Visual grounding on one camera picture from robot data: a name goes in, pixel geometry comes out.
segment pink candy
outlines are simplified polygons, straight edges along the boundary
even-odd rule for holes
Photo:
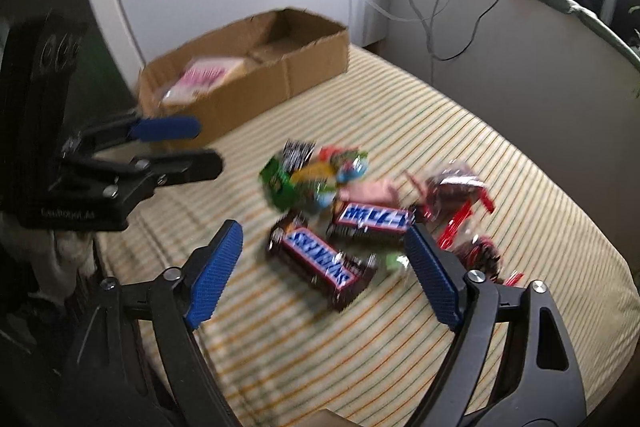
[[[354,182],[338,190],[338,199],[353,203],[399,206],[400,194],[391,180],[377,182]]]

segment striped fabric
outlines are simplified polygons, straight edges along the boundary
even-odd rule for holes
[[[628,267],[589,217],[528,158],[481,120],[404,71],[358,48],[348,73],[261,115],[212,146],[225,158],[213,182],[167,187],[141,203],[123,233],[101,235],[123,283],[180,266],[226,218],[244,227],[244,250],[214,317],[197,331],[226,399],[245,425],[290,426],[328,408],[363,426],[402,425],[449,347],[415,276],[381,273],[341,314],[264,245],[278,219],[258,172],[287,138],[357,144],[370,179],[399,182],[438,158],[463,158],[497,205],[482,227],[503,252],[504,272],[542,279],[564,317],[591,410],[636,347],[640,298]],[[316,224],[316,230],[326,223]],[[470,409],[490,393],[506,327],[497,327]],[[151,328],[145,345],[157,365]]]

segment candy wrapper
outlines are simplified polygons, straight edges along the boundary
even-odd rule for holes
[[[338,199],[353,203],[400,206],[398,187],[391,180],[350,183],[338,190]]]
[[[295,185],[276,157],[271,158],[260,171],[260,178],[278,210],[285,212],[300,200]]]
[[[186,105],[213,89],[246,74],[242,57],[204,57],[192,60],[178,81],[162,93],[162,105]]]
[[[297,142],[287,140],[282,150],[282,168],[288,173],[296,171],[308,165],[316,144],[314,142]]]
[[[326,178],[316,178],[297,183],[296,191],[301,204],[310,206],[312,210],[322,210],[334,202],[336,188]]]
[[[500,252],[491,238],[480,232],[472,216],[471,203],[467,201],[447,223],[438,245],[454,253],[466,270],[480,270],[497,282],[502,269]]]
[[[461,160],[437,164],[427,172],[423,182],[409,172],[405,171],[405,175],[420,194],[419,217],[426,221],[442,214],[455,214],[467,201],[474,204],[480,200],[489,213],[495,210],[484,182]]]
[[[397,253],[391,253],[385,256],[385,268],[388,275],[394,274],[405,284],[408,281],[409,274],[413,272],[409,258]]]
[[[267,252],[287,261],[328,297],[336,311],[349,306],[378,270],[375,256],[363,261],[335,250],[310,230],[305,217],[295,211],[273,226]]]
[[[326,162],[313,162],[299,171],[295,171],[290,179],[294,185],[312,180],[335,180],[335,172],[332,166]]]
[[[369,168],[368,154],[357,148],[322,147],[319,160],[328,162],[334,168],[335,180],[339,184],[362,178]]]
[[[402,247],[413,223],[414,214],[407,208],[335,201],[326,237]]]

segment milky way bar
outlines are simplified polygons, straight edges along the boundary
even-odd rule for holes
[[[400,246],[413,223],[414,212],[407,208],[337,201],[326,236],[328,239],[345,237]]]
[[[301,214],[290,212],[271,229],[268,252],[281,255],[342,311],[369,285],[377,267],[326,244],[306,227]]]

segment striped mattress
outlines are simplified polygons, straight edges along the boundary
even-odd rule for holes
[[[548,283],[580,364],[591,410],[634,352],[640,298],[620,254],[593,221],[535,164],[437,90],[351,47],[348,72],[255,118],[212,144],[225,159],[213,182],[167,187],[143,201],[122,233],[100,236],[122,283],[153,279],[209,242],[225,219],[244,228],[244,249],[213,318],[196,337],[245,426],[292,426],[327,408],[366,427],[403,425],[433,381],[452,333],[433,315],[415,276],[381,273],[341,314],[264,245],[280,214],[258,172],[287,138],[359,145],[367,178],[399,182],[437,159],[462,158],[490,188],[497,210],[478,214],[520,285]],[[506,326],[494,333],[470,404],[487,399]],[[149,357],[160,367],[152,329]]]

